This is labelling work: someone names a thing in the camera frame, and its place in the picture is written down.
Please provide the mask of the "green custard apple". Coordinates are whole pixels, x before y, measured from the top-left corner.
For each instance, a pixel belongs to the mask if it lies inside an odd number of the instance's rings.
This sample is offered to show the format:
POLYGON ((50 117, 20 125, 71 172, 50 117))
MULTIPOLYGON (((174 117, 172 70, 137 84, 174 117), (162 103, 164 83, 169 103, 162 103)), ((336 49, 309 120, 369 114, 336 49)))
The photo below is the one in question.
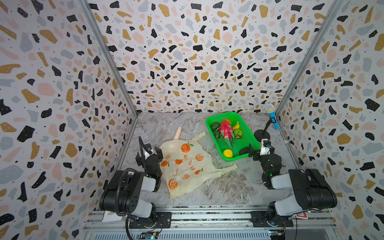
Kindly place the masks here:
POLYGON ((235 129, 234 130, 234 136, 235 136, 235 139, 242 139, 243 136, 244 136, 244 133, 241 129, 235 129))

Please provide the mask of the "yellow lemon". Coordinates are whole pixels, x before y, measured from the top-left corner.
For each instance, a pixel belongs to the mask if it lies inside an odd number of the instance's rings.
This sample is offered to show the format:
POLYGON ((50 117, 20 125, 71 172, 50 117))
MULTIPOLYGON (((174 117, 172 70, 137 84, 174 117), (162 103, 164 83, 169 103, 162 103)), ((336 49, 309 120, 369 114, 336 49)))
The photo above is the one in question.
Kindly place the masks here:
POLYGON ((224 151, 223 151, 223 155, 224 155, 226 158, 231 159, 231 158, 233 158, 233 151, 230 150, 230 149, 224 150, 224 151))

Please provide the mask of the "yellow banana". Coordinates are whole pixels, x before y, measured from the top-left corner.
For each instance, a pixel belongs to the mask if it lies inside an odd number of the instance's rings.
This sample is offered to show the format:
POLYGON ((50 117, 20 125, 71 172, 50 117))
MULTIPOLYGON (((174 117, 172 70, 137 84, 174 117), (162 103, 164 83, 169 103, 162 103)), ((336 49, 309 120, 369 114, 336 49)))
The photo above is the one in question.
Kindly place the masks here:
POLYGON ((233 126, 233 129, 236 130, 236 129, 239 129, 240 128, 240 124, 239 122, 237 122, 237 124, 235 126, 233 126))

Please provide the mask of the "pink dragon fruit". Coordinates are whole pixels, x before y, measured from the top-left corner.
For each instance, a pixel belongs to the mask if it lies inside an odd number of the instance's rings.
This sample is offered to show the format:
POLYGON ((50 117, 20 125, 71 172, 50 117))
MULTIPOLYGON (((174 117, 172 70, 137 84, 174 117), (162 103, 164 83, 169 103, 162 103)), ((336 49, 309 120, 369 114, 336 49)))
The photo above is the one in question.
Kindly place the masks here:
POLYGON ((223 124, 221 123, 220 126, 220 134, 221 138, 225 141, 227 146, 232 149, 233 148, 233 141, 234 141, 234 129, 232 125, 229 125, 228 123, 224 122, 223 124))

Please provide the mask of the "cream plastic bag orange print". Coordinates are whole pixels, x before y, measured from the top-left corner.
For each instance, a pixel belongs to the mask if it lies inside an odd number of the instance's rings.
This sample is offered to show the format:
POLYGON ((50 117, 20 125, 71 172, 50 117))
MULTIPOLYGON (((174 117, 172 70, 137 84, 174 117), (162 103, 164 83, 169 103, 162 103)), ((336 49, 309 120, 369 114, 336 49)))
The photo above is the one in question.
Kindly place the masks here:
POLYGON ((162 177, 170 193, 175 199, 197 189, 205 181, 216 179, 237 169, 237 165, 217 169, 212 156, 206 152, 198 141, 206 133, 201 133, 192 140, 174 139, 160 146, 163 160, 160 163, 162 177))

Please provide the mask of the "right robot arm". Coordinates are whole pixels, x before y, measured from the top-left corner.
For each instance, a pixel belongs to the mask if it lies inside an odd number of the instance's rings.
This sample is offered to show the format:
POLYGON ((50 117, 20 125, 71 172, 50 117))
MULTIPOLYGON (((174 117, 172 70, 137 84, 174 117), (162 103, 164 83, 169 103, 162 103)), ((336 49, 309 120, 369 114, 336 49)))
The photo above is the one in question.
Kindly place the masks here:
POLYGON ((269 141, 260 150, 249 145, 240 150, 240 154, 247 154, 254 161, 260 162, 263 169, 262 181, 267 189, 293 191, 293 195, 269 203, 265 219, 271 226, 278 226, 296 214, 337 206, 337 196, 319 170, 289 169, 282 174, 282 158, 275 154, 275 148, 269 141))

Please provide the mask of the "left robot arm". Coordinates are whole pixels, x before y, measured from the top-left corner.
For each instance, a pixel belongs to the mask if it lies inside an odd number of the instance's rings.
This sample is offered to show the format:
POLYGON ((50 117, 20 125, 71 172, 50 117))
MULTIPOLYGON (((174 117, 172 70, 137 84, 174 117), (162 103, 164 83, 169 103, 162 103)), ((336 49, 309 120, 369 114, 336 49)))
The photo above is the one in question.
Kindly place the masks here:
POLYGON ((149 144, 140 148, 136 156, 139 172, 132 168, 118 170, 104 190, 99 207, 102 211, 116 214, 119 217, 130 217, 135 221, 146 221, 154 224, 157 210, 153 203, 140 199, 142 192, 157 192, 163 175, 160 162, 163 160, 162 150, 149 144))

